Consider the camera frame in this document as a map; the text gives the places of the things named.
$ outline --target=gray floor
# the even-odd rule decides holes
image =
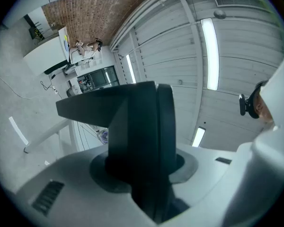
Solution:
[[[42,80],[48,86],[49,77],[45,74],[36,77],[23,60],[23,56],[35,47],[28,29],[29,25],[22,19],[11,29],[0,31],[0,76],[21,96],[43,96],[22,99],[0,80],[0,180],[12,192],[44,169],[45,161],[55,161],[53,147],[58,146],[58,136],[52,136],[32,153],[25,154],[25,145],[11,126],[9,117],[14,118],[28,141],[62,120],[55,106],[59,96],[52,90],[45,91],[40,84]],[[66,97],[65,81],[63,73],[53,79],[62,98]]]

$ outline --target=brick wall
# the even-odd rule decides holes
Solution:
[[[58,0],[42,6],[49,24],[67,26],[75,41],[102,39],[109,45],[122,23],[144,0]]]

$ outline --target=black vent slot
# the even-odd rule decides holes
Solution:
[[[32,204],[33,208],[44,216],[47,216],[63,186],[63,183],[55,181],[49,182]]]
[[[220,161],[220,162],[228,164],[228,165],[231,163],[231,160],[226,159],[226,158],[222,158],[222,157],[216,158],[216,161]]]

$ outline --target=ceiling light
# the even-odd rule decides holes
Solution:
[[[219,83],[219,49],[216,32],[211,18],[201,19],[207,50],[207,88],[217,90]]]
[[[105,72],[105,75],[107,76],[108,82],[110,83],[110,79],[109,79],[107,71]]]
[[[201,140],[205,134],[205,130],[204,128],[199,127],[197,130],[197,134],[195,134],[195,139],[193,142],[193,147],[199,147]]]
[[[128,63],[128,66],[129,66],[129,71],[131,72],[133,83],[136,83],[136,79],[134,78],[133,67],[132,67],[132,64],[131,64],[131,60],[129,59],[129,55],[126,56],[126,59],[127,59],[127,63]]]

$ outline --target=concrete floor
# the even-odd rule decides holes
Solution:
[[[32,153],[26,154],[23,152],[25,144],[9,117],[14,118],[28,141],[62,120],[55,106],[60,97],[51,89],[45,91],[40,84],[42,80],[48,86],[49,77],[45,74],[36,77],[23,60],[23,56],[35,47],[28,29],[27,22],[21,19],[12,28],[0,31],[0,76],[21,96],[43,96],[22,99],[0,80],[0,181],[12,192],[43,170],[45,161],[56,160],[53,148],[58,147],[58,136],[53,135]],[[53,79],[62,98],[67,97],[65,81],[63,73]]]

